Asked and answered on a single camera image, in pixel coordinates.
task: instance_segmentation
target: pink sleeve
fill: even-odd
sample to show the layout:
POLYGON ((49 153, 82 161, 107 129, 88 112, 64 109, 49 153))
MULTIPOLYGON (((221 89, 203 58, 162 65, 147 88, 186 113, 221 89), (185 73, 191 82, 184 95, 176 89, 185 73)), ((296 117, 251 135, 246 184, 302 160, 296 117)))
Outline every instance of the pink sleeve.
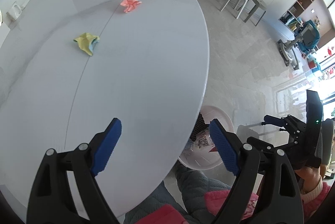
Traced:
POLYGON ((326 182, 320 180, 318 186, 313 191, 301 196, 304 204, 305 221, 319 208, 323 200, 326 198, 330 188, 331 187, 326 182))

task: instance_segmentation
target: person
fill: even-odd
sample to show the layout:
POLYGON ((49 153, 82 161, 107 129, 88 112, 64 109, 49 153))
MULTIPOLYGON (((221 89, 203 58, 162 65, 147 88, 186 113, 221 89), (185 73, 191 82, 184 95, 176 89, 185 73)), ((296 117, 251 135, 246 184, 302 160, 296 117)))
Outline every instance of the person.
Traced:
MULTIPOLYGON (((231 187, 208 178, 201 171, 189 169, 179 161, 174 169, 186 210, 162 182, 142 203, 126 213, 124 224, 210 224, 214 220, 231 187)), ((304 167, 295 172, 304 179, 301 198, 306 221, 325 199, 330 186, 322 182, 320 168, 304 167)), ((257 199, 253 193, 243 219, 252 216, 257 199)))

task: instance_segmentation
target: pink sticky note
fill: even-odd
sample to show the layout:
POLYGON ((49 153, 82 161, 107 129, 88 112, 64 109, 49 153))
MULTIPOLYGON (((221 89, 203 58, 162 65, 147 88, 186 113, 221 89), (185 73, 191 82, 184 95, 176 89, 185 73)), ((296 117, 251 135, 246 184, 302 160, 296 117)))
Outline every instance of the pink sticky note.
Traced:
POLYGON ((131 12, 132 10, 136 9, 138 4, 141 4, 141 3, 142 2, 138 0, 123 0, 120 5, 126 7, 124 9, 124 12, 127 13, 127 12, 131 12))

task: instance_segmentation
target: floor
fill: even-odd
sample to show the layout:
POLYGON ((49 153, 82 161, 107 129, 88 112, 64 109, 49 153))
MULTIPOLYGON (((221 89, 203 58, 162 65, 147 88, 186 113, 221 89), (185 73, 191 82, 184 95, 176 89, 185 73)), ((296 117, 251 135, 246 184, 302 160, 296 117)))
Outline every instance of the floor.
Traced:
MULTIPOLYGON (((218 0, 198 2, 207 22, 210 42, 209 76, 203 104, 225 111, 242 142, 258 133, 260 139, 275 146, 287 143, 288 133, 279 132, 271 125, 260 126, 260 122, 266 114, 278 117, 291 114, 305 120, 305 91, 318 89, 318 81, 306 61, 296 50, 300 69, 294 71, 286 67, 277 41, 287 39, 264 21, 256 27, 254 23, 258 19, 251 17, 244 23, 245 12, 235 19, 238 12, 231 6, 220 12, 218 0)), ((229 185, 234 182, 234 176, 223 164, 204 173, 229 185)), ((174 174, 170 172, 164 182, 183 206, 174 174)))

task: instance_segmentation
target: person's leg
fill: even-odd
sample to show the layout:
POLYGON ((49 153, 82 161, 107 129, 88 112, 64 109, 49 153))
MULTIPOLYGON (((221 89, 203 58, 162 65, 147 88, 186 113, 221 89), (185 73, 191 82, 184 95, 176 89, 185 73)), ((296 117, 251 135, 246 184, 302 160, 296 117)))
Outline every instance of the person's leg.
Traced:
POLYGON ((219 180, 208 178, 201 171, 189 169, 179 161, 176 164, 175 177, 188 214, 203 224, 211 223, 214 216, 206 208, 205 193, 230 190, 231 187, 219 180))
POLYGON ((123 223, 135 224, 143 217, 146 217, 166 204, 172 205, 190 224, 199 224, 197 220, 189 216, 175 201, 165 188, 164 182, 161 182, 161 184, 138 206, 126 213, 123 223))

